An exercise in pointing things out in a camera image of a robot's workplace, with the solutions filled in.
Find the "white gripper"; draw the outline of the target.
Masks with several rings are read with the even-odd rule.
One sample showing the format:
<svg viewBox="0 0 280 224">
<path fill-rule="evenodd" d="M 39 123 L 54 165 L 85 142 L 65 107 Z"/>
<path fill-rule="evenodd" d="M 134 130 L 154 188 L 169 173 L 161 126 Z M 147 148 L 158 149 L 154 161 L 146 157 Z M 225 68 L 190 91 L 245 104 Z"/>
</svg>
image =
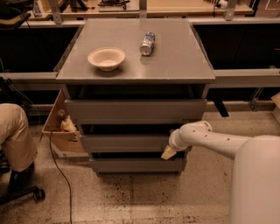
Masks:
<svg viewBox="0 0 280 224">
<path fill-rule="evenodd" d="M 179 130 L 175 129 L 169 136 L 169 145 L 164 149 L 161 155 L 163 160 L 168 160 L 177 154 L 177 151 L 184 151 L 187 148 L 185 142 L 182 141 L 179 135 Z"/>
</svg>

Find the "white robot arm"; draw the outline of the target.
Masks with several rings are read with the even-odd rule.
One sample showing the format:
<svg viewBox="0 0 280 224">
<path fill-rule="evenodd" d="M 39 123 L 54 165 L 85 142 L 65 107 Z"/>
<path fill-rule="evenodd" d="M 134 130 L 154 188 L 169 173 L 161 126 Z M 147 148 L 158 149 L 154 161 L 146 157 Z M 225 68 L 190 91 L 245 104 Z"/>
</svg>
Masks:
<svg viewBox="0 0 280 224">
<path fill-rule="evenodd" d="M 234 160 L 229 224 L 280 224 L 280 137 L 213 132 L 207 121 L 175 129 L 161 156 L 200 146 Z"/>
</svg>

